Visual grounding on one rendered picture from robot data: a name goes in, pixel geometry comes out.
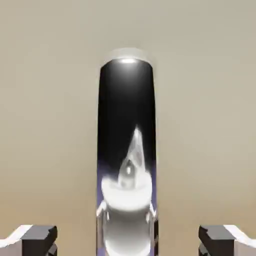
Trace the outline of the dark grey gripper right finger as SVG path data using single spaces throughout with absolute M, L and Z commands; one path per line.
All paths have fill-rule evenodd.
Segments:
M 198 256 L 256 256 L 256 238 L 234 224 L 200 225 Z

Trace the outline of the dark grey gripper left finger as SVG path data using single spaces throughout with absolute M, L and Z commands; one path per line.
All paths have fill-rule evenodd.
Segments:
M 58 256 L 56 225 L 22 224 L 0 238 L 0 256 Z

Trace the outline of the beige cabinet door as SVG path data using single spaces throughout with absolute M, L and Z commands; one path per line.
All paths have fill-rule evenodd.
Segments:
M 0 0 L 0 238 L 56 225 L 58 256 L 96 254 L 99 68 L 154 66 L 159 256 L 200 225 L 256 238 L 256 0 Z

